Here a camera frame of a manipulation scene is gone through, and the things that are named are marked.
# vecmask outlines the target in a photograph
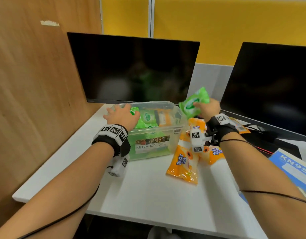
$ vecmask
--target yellow wall panel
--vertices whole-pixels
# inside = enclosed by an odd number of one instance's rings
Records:
[[[148,0],[102,0],[104,34],[147,37]]]
[[[155,0],[154,37],[200,41],[198,63],[234,65],[244,41],[306,46],[306,1]]]

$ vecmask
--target dark floor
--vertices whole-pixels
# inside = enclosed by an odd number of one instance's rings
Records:
[[[75,235],[76,239],[147,239],[151,225],[86,215]],[[221,239],[198,233],[173,230],[182,239]]]

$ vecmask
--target plastic storage box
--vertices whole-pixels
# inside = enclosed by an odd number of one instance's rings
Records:
[[[130,160],[173,154],[187,118],[178,106],[169,101],[130,103],[138,107],[141,117],[154,120],[158,127],[133,129],[127,139],[131,145]]]

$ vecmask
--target person's right arm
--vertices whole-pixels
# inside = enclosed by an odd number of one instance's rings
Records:
[[[196,103],[205,122],[220,113],[217,100]],[[237,132],[222,140],[245,140]],[[250,144],[223,141],[220,147],[240,190],[282,193],[305,199],[286,174]],[[249,206],[269,239],[306,239],[306,203],[278,195],[244,193]]]

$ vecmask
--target computer monitor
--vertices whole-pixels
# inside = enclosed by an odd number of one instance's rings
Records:
[[[186,99],[200,42],[67,35],[88,102]]]
[[[306,47],[244,42],[220,105],[279,138],[306,141]]]

